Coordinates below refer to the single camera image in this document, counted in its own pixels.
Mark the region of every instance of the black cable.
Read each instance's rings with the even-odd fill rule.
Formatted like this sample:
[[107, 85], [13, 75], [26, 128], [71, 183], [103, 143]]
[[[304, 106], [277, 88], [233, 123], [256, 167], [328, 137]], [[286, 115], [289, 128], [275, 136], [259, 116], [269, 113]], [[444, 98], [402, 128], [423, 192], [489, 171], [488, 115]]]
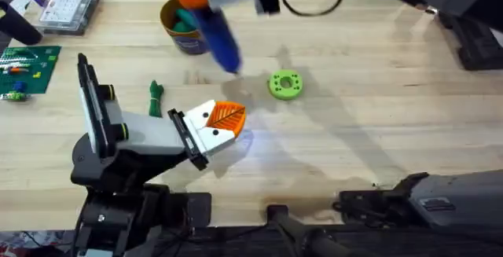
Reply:
[[167, 250], [175, 246], [177, 243], [175, 241], [178, 241], [178, 248], [174, 254], [176, 256], [178, 252], [180, 251], [180, 248], [182, 247], [182, 244], [185, 242], [185, 239], [190, 235], [190, 220], [189, 220], [189, 215], [187, 214], [187, 211], [184, 209], [183, 210], [183, 224], [182, 224], [182, 235], [185, 235], [185, 237], [180, 237], [176, 233], [172, 233], [171, 231], [168, 230], [169, 233], [173, 234], [175, 236], [174, 239], [170, 240], [168, 244], [159, 251], [156, 255], [153, 257], [160, 257], [163, 255]]
[[183, 240], [178, 243], [178, 247], [176, 248], [176, 251], [174, 252], [173, 257], [178, 256], [178, 253], [180, 252], [180, 249], [182, 249], [183, 243], [184, 243]]
[[[264, 226], [256, 227], [254, 229], [245, 230], [242, 233], [237, 233], [237, 234], [234, 234], [234, 235], [232, 235], [230, 237], [227, 237], [226, 239], [223, 240], [223, 242], [235, 240], [235, 239], [237, 239], [239, 237], [242, 237], [242, 236], [245, 236], [245, 235], [248, 235], [248, 234], [251, 234], [251, 233], [258, 232], [258, 231], [260, 231], [262, 229], [265, 229], [266, 227], [267, 227], [267, 225], [264, 225]], [[205, 243], [211, 243], [211, 242], [221, 242], [221, 240], [213, 240], [213, 239], [210, 239], [210, 240], [191, 240], [189, 238], [181, 237], [177, 233], [174, 233], [174, 232], [172, 232], [170, 230], [168, 230], [168, 232], [171, 233], [172, 235], [174, 235], [176, 238], [178, 238], [179, 241], [184, 241], [184, 242], [188, 242], [188, 243], [191, 243], [191, 244], [205, 244]]]
[[70, 246], [70, 257], [75, 256], [75, 243], [77, 242], [77, 237], [79, 236], [80, 227], [82, 226], [84, 207], [87, 205], [87, 201], [89, 200], [90, 195], [91, 195], [90, 193], [87, 193], [86, 199], [84, 200], [84, 204], [82, 205], [82, 208], [80, 209], [79, 217], [77, 218], [77, 222], [75, 223], [72, 244]]
[[288, 249], [288, 252], [290, 252], [290, 255], [292, 257], [299, 257], [297, 255], [296, 246], [292, 242], [292, 240], [290, 238], [288, 238], [288, 234], [286, 233], [286, 231], [280, 225], [278, 225], [276, 222], [274, 223], [274, 227], [277, 229], [277, 231], [283, 237], [283, 241], [285, 242], [286, 247]]
[[487, 244], [497, 245], [503, 248], [503, 241], [493, 240], [486, 237], [478, 237], [471, 233], [460, 233], [438, 230], [438, 229], [376, 229], [376, 228], [361, 228], [361, 229], [335, 229], [335, 234], [338, 233], [365, 233], [365, 232], [380, 232], [380, 233], [421, 233], [421, 234], [431, 234], [444, 237], [462, 237], [466, 240], [474, 240]]
[[333, 6], [329, 7], [329, 8], [328, 8], [328, 9], [326, 9], [326, 10], [323, 10], [323, 11], [321, 11], [321, 12], [319, 12], [319, 13], [302, 13], [302, 12], [300, 12], [300, 11], [298, 11], [298, 10], [294, 9], [294, 8], [290, 5], [290, 3], [288, 3], [288, 1], [287, 1], [287, 0], [282, 0], [283, 5], [285, 5], [285, 6], [286, 6], [286, 8], [287, 8], [287, 9], [288, 9], [291, 13], [293, 13], [293, 14], [295, 14], [296, 16], [299, 16], [299, 17], [321, 17], [321, 16], [324, 16], [324, 15], [327, 15], [327, 14], [331, 13], [332, 11], [334, 11], [334, 10], [335, 10], [335, 9], [336, 9], [339, 5], [340, 5], [340, 3], [341, 3], [342, 1], [343, 1], [343, 0], [337, 0], [337, 2], [336, 2]]
[[43, 245], [41, 245], [39, 242], [37, 242], [35, 240], [35, 238], [30, 234], [28, 233], [27, 231], [22, 231], [22, 233], [26, 234], [26, 236], [31, 239], [31, 241], [35, 242], [35, 244], [38, 246], [38, 247], [43, 247]]

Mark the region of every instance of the wooden table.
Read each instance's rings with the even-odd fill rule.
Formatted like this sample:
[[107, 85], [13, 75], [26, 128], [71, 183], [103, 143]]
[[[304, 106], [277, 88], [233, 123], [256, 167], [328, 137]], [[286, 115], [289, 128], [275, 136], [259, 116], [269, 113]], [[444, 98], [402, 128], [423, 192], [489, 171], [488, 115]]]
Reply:
[[[243, 56], [235, 79], [209, 54], [174, 47], [159, 22], [165, 1], [102, 0], [85, 36], [44, 38], [63, 46], [47, 93], [0, 103], [0, 230], [75, 225], [85, 197], [69, 179], [85, 132], [79, 52], [116, 86], [124, 110], [147, 113], [153, 79], [166, 88], [163, 110], [208, 99], [247, 106], [236, 144], [206, 171], [186, 162], [153, 180], [211, 192], [212, 225], [259, 224], [272, 203], [308, 222], [338, 222], [329, 206], [341, 190], [503, 167], [503, 75], [463, 71], [432, 16], [397, 0], [344, 0], [326, 17], [258, 17], [242, 2], [226, 9]], [[300, 9], [331, 2], [291, 0]], [[300, 98], [269, 95], [266, 80], [280, 68], [302, 75]]]

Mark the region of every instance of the black mount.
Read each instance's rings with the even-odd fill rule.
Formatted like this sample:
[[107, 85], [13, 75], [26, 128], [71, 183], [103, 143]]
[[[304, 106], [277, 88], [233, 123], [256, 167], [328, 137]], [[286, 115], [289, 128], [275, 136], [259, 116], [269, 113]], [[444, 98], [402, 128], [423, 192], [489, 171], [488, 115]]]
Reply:
[[408, 203], [412, 188], [427, 173], [411, 174], [392, 190], [343, 191], [333, 203], [346, 224], [363, 224], [372, 228], [425, 227], [426, 222]]
[[126, 123], [117, 126], [120, 132], [110, 123], [105, 102], [115, 100], [115, 90], [112, 85], [99, 85], [93, 66], [83, 54], [79, 54], [78, 70], [94, 145], [84, 134], [72, 153], [71, 180], [86, 187], [87, 198], [75, 226], [70, 257], [75, 257], [76, 252], [79, 256], [88, 255], [88, 249], [122, 256], [145, 243], [155, 226], [207, 226], [211, 217], [210, 193], [171, 193], [166, 185], [146, 184], [187, 159], [199, 170], [206, 167], [207, 159], [193, 143], [182, 120], [183, 113], [172, 109], [168, 115], [185, 145], [184, 152], [152, 156], [117, 148], [116, 142], [127, 140], [129, 131]]
[[72, 159], [72, 181], [87, 188], [75, 240], [76, 250], [83, 255], [92, 248], [122, 256], [145, 243], [155, 226], [187, 229], [210, 223], [210, 193], [171, 193], [166, 185], [143, 183], [184, 161], [185, 153], [140, 156], [120, 150], [116, 157], [102, 160], [84, 135]]
[[266, 212], [267, 223], [281, 233], [292, 256], [375, 257], [367, 251], [344, 247], [319, 226], [305, 226], [291, 218], [286, 205], [270, 205]]

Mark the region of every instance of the black device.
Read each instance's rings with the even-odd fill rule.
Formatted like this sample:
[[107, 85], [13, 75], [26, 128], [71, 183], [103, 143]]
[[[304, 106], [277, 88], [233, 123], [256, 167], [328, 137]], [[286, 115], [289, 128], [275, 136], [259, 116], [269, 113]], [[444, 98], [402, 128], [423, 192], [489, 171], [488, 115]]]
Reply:
[[[85, 186], [87, 198], [75, 227], [72, 257], [106, 251], [122, 256], [143, 244], [154, 226], [204, 227], [210, 222], [209, 193], [171, 193], [166, 185], [145, 184], [151, 178], [192, 159], [205, 160], [194, 149], [174, 155], [142, 155], [118, 148], [128, 138], [125, 123], [111, 124], [107, 105], [115, 100], [113, 86], [100, 85], [92, 65], [79, 55], [79, 81], [90, 134], [72, 153], [72, 182]], [[186, 130], [183, 114], [169, 111], [178, 132]]]
[[306, 226], [290, 217], [288, 206], [269, 205], [267, 224], [282, 235], [292, 257], [377, 257], [360, 249], [349, 249], [336, 242], [320, 226]]
[[343, 191], [333, 207], [348, 224], [456, 233], [503, 229], [503, 171], [411, 174], [389, 190]]
[[457, 56], [464, 69], [480, 71], [503, 68], [503, 47], [494, 30], [474, 20], [439, 13], [443, 27], [452, 30], [461, 47]]
[[25, 45], [34, 45], [42, 40], [42, 34], [9, 3], [0, 1], [0, 10], [5, 12], [5, 15], [0, 17], [0, 31]]

